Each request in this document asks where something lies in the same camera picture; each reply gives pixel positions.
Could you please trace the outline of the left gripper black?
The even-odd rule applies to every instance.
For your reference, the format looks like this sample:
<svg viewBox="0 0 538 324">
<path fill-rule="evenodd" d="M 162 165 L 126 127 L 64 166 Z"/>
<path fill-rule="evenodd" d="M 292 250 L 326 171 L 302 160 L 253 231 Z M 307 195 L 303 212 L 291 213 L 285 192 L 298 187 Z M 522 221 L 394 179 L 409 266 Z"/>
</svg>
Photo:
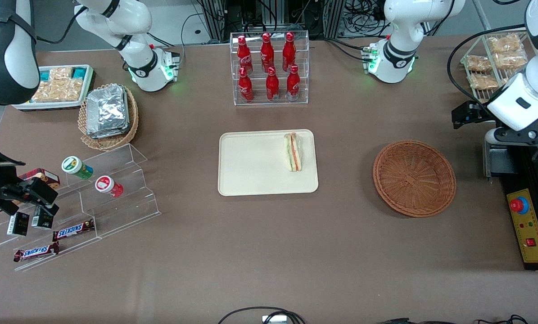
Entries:
<svg viewBox="0 0 538 324">
<path fill-rule="evenodd" d="M 482 107 L 479 101 L 465 101 L 452 110 L 452 124 L 454 129 L 472 124 L 491 121 L 491 115 Z"/>
</svg>

